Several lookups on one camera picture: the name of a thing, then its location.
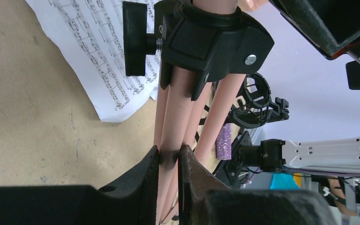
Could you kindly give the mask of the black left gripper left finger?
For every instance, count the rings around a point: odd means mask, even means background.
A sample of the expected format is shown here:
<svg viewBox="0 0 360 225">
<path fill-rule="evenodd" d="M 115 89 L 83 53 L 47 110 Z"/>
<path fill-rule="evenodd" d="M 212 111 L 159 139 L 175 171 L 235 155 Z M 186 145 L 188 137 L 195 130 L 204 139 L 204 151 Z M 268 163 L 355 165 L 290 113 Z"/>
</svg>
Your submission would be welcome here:
<svg viewBox="0 0 360 225">
<path fill-rule="evenodd" d="M 158 149 L 123 175 L 90 185 L 0 187 L 0 225 L 153 225 Z"/>
</svg>

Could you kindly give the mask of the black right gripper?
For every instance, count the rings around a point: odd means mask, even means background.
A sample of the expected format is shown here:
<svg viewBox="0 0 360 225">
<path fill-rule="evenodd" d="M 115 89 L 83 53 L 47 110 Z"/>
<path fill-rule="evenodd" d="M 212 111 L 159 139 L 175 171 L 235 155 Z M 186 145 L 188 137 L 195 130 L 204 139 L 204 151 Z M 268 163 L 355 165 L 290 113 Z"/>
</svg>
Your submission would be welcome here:
<svg viewBox="0 0 360 225">
<path fill-rule="evenodd" d="M 281 15 L 328 60 L 347 54 L 348 87 L 360 90 L 360 0 L 272 0 Z"/>
</svg>

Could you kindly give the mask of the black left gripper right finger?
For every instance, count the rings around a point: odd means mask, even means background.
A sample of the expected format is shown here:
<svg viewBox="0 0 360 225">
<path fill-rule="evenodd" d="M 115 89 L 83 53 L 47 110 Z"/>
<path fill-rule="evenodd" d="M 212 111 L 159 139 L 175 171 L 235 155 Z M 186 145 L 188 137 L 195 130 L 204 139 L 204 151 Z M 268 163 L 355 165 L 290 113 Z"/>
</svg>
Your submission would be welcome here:
<svg viewBox="0 0 360 225">
<path fill-rule="evenodd" d="M 319 194 L 307 190 L 232 189 L 194 156 L 189 145 L 178 154 L 181 225 L 335 225 Z"/>
</svg>

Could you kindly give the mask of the pink folding music stand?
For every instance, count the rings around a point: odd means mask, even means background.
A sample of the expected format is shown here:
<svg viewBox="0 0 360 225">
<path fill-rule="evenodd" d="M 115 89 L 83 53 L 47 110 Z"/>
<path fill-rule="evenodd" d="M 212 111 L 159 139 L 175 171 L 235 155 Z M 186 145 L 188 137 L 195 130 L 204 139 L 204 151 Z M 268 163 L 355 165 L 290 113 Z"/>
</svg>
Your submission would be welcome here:
<svg viewBox="0 0 360 225">
<path fill-rule="evenodd" d="M 155 224 L 174 213 L 177 153 L 192 145 L 213 82 L 218 88 L 194 155 L 205 164 L 244 79 L 273 47 L 266 29 L 247 15 L 263 0 L 162 0 L 154 5 L 148 34 L 147 6 L 122 3 L 127 76 L 143 76 L 147 55 L 161 50 L 154 145 L 159 151 Z"/>
</svg>

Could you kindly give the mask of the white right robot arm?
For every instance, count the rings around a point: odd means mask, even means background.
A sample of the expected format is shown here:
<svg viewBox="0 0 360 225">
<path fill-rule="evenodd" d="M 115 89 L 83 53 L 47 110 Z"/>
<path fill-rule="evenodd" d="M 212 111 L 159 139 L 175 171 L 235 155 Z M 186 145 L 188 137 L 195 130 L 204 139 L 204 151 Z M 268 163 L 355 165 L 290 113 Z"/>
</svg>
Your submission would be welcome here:
<svg viewBox="0 0 360 225">
<path fill-rule="evenodd" d="M 360 5 L 350 0 L 275 0 L 282 16 L 326 59 L 349 54 L 346 65 L 349 89 L 360 90 Z M 231 59 L 220 63 L 226 72 L 250 75 L 256 86 L 250 92 L 243 79 L 236 96 L 245 103 L 225 112 L 224 124 L 254 129 L 267 123 L 289 119 L 285 99 L 271 99 L 270 87 L 258 70 L 274 41 L 267 30 L 252 17 L 241 13 L 237 31 L 225 31 L 221 50 Z M 311 175 L 360 178 L 360 137 L 293 142 L 279 139 L 262 141 L 254 150 L 245 151 L 243 164 L 271 173 L 309 173 Z"/>
</svg>

